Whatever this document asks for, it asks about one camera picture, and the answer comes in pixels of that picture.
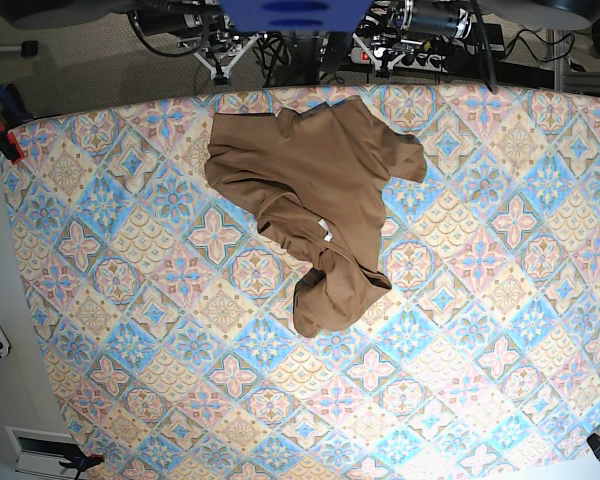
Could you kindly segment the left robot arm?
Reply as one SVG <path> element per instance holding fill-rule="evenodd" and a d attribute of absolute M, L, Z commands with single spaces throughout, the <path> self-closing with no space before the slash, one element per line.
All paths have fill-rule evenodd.
<path fill-rule="evenodd" d="M 475 1 L 374 1 L 352 45 L 384 78 L 416 67 L 440 76 L 472 72 L 490 92 L 498 91 L 496 59 Z"/>

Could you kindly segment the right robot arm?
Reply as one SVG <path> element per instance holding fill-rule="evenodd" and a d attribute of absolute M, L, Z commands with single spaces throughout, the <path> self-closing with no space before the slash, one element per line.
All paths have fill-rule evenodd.
<path fill-rule="evenodd" d="M 240 33 L 213 1 L 138 1 L 127 19 L 147 50 L 163 58 L 196 58 L 215 86 L 227 85 L 239 60 L 264 38 Z"/>

